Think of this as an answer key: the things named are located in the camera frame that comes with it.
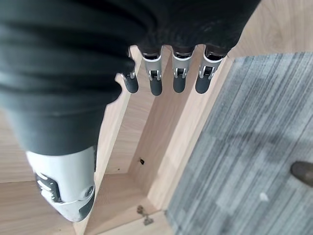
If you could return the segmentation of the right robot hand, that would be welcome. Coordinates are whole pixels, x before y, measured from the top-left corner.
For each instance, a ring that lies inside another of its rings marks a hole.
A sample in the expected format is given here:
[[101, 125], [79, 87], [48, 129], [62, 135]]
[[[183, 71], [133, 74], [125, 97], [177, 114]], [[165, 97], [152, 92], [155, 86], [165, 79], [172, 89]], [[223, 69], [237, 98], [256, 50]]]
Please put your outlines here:
[[26, 152], [42, 197], [71, 222], [95, 199], [98, 137], [106, 106], [138, 90], [131, 46], [153, 95], [162, 93], [161, 50], [172, 48], [173, 88], [185, 89], [204, 45], [196, 91], [205, 93], [237, 44], [257, 0], [3, 0], [0, 105]]

